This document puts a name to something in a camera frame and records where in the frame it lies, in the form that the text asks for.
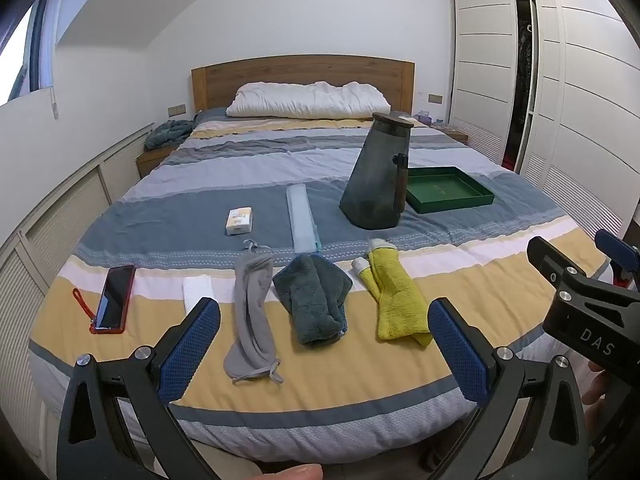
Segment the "right hand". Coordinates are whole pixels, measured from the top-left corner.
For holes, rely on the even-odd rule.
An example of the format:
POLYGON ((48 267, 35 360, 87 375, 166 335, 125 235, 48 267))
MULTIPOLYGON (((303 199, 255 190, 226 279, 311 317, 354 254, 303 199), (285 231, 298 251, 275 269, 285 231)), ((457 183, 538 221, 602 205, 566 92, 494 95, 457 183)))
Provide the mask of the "right hand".
POLYGON ((606 395, 611 385, 611 377, 602 366, 595 362, 590 361, 588 368, 590 372, 596 373, 596 376, 594 376, 587 391, 582 395, 582 403, 591 406, 606 395))

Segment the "left hand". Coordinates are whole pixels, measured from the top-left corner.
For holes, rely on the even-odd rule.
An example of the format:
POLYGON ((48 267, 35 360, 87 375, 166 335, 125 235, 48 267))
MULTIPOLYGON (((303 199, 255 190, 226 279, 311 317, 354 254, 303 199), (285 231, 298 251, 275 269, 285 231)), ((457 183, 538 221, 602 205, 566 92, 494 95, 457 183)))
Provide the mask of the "left hand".
POLYGON ((273 474, 262 474, 254 480, 322 480, 323 469, 320 464, 305 464, 288 468, 273 474))

